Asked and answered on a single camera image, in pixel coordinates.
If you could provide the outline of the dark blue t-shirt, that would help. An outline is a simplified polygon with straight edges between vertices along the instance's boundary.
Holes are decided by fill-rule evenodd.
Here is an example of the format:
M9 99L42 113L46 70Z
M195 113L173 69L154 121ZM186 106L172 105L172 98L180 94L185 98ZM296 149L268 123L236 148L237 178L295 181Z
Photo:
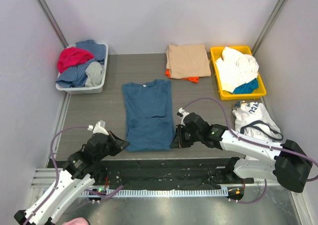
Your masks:
M175 136L170 80L122 85L130 152L170 150Z

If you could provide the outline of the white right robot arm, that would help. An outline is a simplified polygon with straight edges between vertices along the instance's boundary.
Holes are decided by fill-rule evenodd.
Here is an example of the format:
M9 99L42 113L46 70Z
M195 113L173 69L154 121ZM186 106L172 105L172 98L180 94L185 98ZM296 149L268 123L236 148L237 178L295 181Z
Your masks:
M176 126L171 148L189 148L200 142L208 148L241 153L244 158L233 157L227 164L224 171L227 181L235 183L239 179L259 178L275 181L292 192L303 192L313 163L296 142L251 138L226 126L209 125L201 116L185 110L177 115L181 123Z

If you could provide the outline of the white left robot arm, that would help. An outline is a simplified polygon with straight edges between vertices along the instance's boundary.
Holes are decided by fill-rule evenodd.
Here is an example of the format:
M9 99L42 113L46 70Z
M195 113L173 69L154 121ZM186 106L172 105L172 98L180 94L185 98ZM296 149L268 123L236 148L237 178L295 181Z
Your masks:
M89 186L102 184L106 156L115 156L129 143L112 132L94 133L81 149L68 157L53 184L29 209L19 210L14 219L20 225L54 225L64 211Z

